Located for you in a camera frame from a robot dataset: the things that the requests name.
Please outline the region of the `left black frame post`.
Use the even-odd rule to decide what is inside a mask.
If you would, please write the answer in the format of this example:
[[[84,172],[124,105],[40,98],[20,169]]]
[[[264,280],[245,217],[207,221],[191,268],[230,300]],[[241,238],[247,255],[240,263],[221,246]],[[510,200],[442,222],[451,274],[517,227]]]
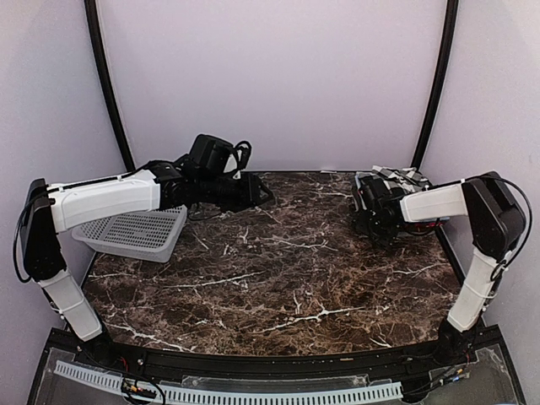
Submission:
[[[122,118],[116,103],[115,92],[106,59],[105,42],[103,40],[100,18],[98,15],[98,2],[94,0],[85,0],[84,9],[92,52],[94,54],[94,64],[100,81],[105,107],[111,122],[111,128],[125,169],[134,170],[135,163],[122,125]]]

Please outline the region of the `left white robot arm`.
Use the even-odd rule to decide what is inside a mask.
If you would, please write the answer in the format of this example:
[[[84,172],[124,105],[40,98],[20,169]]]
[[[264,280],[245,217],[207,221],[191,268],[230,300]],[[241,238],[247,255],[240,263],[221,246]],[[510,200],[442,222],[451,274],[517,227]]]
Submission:
[[[101,368],[119,360],[103,321],[68,271],[58,235],[117,215],[164,211],[199,203],[238,213],[273,200],[259,175],[247,171],[252,146],[212,135],[196,136],[175,161],[150,160],[121,175],[75,183],[30,183],[13,235],[12,258],[22,284],[37,283],[51,299],[86,354]]]

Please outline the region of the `grey plastic basket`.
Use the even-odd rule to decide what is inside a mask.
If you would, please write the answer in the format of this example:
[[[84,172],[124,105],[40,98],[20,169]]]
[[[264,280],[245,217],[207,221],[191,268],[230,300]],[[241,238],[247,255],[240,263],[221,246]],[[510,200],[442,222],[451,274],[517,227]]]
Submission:
[[[181,206],[125,213],[72,229],[72,237],[94,251],[149,262],[168,262],[187,218]]]

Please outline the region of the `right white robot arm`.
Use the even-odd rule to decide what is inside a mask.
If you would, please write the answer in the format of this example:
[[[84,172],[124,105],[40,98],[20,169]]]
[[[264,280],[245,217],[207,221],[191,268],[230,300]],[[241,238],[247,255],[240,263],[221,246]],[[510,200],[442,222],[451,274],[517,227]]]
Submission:
[[[532,232],[526,193],[495,171],[434,185],[414,168],[374,166],[355,173],[352,195],[354,228],[375,246],[438,229],[469,231],[470,265],[446,318],[457,332],[470,330],[488,308]]]

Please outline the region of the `right black frame post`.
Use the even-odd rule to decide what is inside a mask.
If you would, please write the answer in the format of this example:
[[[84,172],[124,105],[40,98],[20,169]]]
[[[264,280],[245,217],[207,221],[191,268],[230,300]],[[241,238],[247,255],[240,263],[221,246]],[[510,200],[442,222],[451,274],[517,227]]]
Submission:
[[[451,58],[451,48],[455,34],[458,9],[458,0],[448,0],[446,2],[445,18],[440,38],[440,49],[435,65],[433,82],[411,162],[411,166],[416,169],[419,169],[424,161],[430,136],[435,124],[440,98],[446,81],[447,68]]]

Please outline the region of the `red black shirt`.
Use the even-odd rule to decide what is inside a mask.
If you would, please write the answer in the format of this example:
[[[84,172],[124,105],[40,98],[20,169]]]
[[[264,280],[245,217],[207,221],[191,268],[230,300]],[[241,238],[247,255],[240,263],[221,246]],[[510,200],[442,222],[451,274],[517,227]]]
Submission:
[[[405,223],[401,231],[412,236],[425,236],[435,232],[444,223],[444,221]]]

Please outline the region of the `black frame post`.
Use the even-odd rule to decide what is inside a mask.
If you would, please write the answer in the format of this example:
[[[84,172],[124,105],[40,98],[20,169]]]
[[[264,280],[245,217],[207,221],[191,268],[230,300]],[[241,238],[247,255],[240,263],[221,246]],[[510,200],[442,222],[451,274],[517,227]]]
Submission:
[[[98,15],[98,2],[94,0],[85,0],[84,9],[92,52],[94,54],[94,64],[100,81],[105,107],[111,122],[111,128],[125,169],[134,170],[135,163],[122,125],[122,118],[116,103],[115,92],[106,59],[105,42],[103,40],[100,18]]]
[[[440,49],[435,65],[433,82],[411,162],[411,166],[416,169],[419,169],[424,161],[430,136],[435,124],[440,98],[446,81],[447,68],[451,58],[451,48],[455,34],[458,9],[458,0],[448,0],[446,2],[445,18],[440,38]]]

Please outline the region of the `black front rail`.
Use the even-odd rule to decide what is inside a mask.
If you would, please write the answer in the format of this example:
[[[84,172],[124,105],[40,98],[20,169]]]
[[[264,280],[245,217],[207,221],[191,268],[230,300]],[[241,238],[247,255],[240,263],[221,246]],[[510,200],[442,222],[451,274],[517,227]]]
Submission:
[[[315,379],[352,375],[377,378],[424,376],[438,367],[431,359],[418,359],[435,348],[434,341],[350,354],[305,357],[242,357],[189,354],[115,343],[113,353],[123,357],[128,371],[155,381],[181,381],[188,376],[249,380]],[[405,360],[405,356],[415,359]]]

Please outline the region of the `light blue shirt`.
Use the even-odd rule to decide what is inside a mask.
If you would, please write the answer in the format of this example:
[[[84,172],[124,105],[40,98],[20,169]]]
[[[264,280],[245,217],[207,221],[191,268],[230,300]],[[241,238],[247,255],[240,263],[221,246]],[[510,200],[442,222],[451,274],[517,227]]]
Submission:
[[[449,220],[450,220],[449,217],[430,219],[430,220],[426,221],[426,224],[429,225],[429,226],[437,226],[438,224],[445,224]]]

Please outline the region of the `black white plaid shirt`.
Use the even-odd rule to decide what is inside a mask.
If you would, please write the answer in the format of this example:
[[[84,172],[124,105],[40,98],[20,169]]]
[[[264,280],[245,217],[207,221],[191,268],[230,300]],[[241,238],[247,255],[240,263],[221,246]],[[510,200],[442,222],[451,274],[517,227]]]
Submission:
[[[383,180],[386,188],[403,189],[406,193],[425,191],[432,187],[431,182],[417,168],[392,168],[373,165],[370,170],[359,170],[355,173],[354,182],[358,189],[369,178]]]

